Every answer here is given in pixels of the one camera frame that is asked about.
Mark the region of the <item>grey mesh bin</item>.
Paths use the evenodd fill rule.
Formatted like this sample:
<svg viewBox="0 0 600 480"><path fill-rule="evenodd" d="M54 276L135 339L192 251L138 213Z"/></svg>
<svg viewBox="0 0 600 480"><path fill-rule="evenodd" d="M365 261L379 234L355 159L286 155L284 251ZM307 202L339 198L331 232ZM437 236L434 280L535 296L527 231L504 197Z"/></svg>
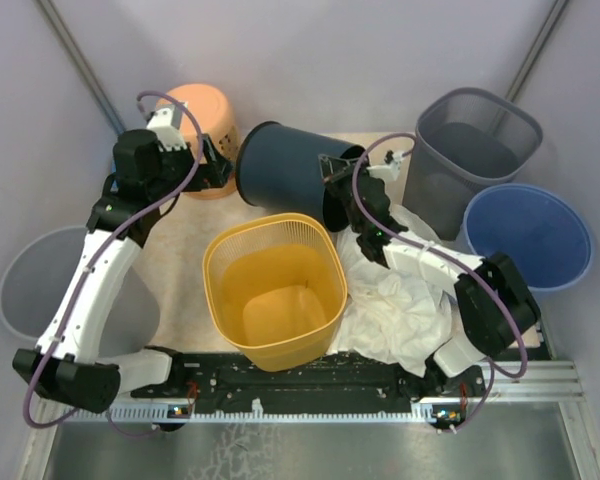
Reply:
<svg viewBox="0 0 600 480"><path fill-rule="evenodd" d="M402 204L444 241L458 236L473 197L513 181L543 141L531 115L474 87L433 102L415 134Z"/></svg>

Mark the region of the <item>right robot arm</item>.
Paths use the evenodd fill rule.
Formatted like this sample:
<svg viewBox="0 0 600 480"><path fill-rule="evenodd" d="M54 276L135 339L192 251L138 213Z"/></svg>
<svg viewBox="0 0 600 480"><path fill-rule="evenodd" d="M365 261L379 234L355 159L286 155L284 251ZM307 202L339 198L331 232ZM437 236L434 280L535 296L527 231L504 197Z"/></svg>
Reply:
<svg viewBox="0 0 600 480"><path fill-rule="evenodd" d="M388 151L378 165L361 159L321 154L326 192L338 201L364 257L386 269L418 276L456 303L460 327L432 354L428 387L450 395L462 374L477 362L495 358L540 319L540 309L513 260L488 258L426 242L390 212L385 185L396 180L404 151Z"/></svg>

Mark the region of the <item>yellow slotted plastic basket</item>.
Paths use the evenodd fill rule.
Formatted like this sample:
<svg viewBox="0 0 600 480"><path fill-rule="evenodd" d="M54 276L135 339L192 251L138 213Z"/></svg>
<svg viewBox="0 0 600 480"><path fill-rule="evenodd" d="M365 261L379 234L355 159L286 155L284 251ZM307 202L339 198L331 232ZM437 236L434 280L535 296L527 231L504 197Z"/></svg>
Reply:
<svg viewBox="0 0 600 480"><path fill-rule="evenodd" d="M287 370L329 349L348 287L318 221L283 213L233 227L208 245L202 270L214 326L258 368Z"/></svg>

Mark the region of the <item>black round bin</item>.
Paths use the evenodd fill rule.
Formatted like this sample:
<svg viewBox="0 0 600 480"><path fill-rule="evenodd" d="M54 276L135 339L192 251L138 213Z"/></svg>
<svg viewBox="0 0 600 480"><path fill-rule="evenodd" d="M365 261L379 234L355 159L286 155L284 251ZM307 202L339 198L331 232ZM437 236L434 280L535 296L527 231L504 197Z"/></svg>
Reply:
<svg viewBox="0 0 600 480"><path fill-rule="evenodd" d="M236 185L248 204L274 212L295 212L322 223L330 232L347 227L341 203L324 187L321 154L356 159L360 145L267 121L249 132L240 147Z"/></svg>

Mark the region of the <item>white crumpled cloth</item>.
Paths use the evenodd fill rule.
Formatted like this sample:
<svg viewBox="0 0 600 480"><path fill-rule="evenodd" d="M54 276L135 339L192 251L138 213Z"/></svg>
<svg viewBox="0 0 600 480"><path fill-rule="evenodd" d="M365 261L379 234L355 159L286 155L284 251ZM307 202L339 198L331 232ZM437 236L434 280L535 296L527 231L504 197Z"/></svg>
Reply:
<svg viewBox="0 0 600 480"><path fill-rule="evenodd" d="M399 364L422 378L425 361L453 332L457 310L443 290L420 277L368 261L346 228L336 250L348 284L348 299L329 355L356 352Z"/></svg>

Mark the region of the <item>blue round bin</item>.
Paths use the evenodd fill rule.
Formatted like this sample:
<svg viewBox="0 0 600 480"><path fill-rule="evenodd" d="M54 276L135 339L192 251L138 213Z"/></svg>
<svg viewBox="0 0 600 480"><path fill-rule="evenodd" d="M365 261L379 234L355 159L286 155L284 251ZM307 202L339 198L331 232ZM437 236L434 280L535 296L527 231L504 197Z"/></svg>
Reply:
<svg viewBox="0 0 600 480"><path fill-rule="evenodd" d="M482 257L508 255L537 299L579 283L595 252L588 226L569 204L522 183L477 194L465 209L455 245Z"/></svg>

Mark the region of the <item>peach plastic bucket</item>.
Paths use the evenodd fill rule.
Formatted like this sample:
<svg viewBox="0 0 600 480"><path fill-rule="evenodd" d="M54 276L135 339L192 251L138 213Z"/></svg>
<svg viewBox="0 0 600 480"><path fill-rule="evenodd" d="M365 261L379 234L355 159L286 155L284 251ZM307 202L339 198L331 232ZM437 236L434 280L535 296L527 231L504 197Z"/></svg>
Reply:
<svg viewBox="0 0 600 480"><path fill-rule="evenodd" d="M193 83L175 87L167 95L186 104L199 123L203 133L208 134L214 147L235 167L241 140L238 133L233 108L227 96L217 87ZM180 133L197 149L196 132L191 121L184 114L179 126ZM199 200L213 200L226 197L236 191L235 173L231 173L228 183L219 189L186 193L187 196Z"/></svg>

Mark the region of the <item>grey round bin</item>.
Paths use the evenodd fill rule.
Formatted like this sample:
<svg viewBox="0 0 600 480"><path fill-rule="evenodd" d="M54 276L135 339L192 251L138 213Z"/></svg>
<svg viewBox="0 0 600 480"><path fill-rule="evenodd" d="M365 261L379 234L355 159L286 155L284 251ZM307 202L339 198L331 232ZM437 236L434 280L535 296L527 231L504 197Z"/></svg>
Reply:
<svg viewBox="0 0 600 480"><path fill-rule="evenodd" d="M87 229L70 226L30 243L0 282L0 320L14 335L35 343L58 310L78 265ZM135 269L124 278L99 345L104 358L149 344L160 321L159 304Z"/></svg>

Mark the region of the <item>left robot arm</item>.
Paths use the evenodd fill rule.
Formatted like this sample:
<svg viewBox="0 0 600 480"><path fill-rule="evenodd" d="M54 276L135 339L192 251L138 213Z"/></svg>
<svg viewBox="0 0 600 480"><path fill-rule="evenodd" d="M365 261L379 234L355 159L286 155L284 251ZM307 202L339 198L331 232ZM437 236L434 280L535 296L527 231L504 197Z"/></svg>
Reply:
<svg viewBox="0 0 600 480"><path fill-rule="evenodd" d="M154 385L181 394L188 373L176 352L140 346L106 360L101 337L125 277L163 218L161 206L181 193L221 188L231 162L202 133L196 147L174 128L134 129L113 147L115 170L105 180L87 221L81 258L49 326L34 347L20 348L12 367L27 383L26 397L104 413L121 393Z"/></svg>

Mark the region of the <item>aluminium frame rail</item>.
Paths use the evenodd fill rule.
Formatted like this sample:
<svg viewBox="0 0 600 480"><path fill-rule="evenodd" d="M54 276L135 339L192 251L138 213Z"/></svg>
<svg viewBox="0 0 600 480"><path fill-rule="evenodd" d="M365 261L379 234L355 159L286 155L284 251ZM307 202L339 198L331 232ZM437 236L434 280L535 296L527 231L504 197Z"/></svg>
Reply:
<svg viewBox="0 0 600 480"><path fill-rule="evenodd" d="M580 402L584 392L571 361L530 361L525 375L512 379L495 372L488 401L492 403Z"/></svg>

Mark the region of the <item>black mounting rail base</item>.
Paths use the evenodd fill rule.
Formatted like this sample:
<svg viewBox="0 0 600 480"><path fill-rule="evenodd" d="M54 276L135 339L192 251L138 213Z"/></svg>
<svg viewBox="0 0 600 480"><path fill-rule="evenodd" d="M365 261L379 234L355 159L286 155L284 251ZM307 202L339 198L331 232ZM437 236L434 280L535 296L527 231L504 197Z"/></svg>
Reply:
<svg viewBox="0 0 600 480"><path fill-rule="evenodd" d="M454 378L432 362L420 378L398 364L356 353L323 356L279 372L266 372L238 353L176 356L165 383L131 392L134 399L192 399L201 414L247 413L259 400L266 414L409 413L426 397L479 398L486 381L473 366Z"/></svg>

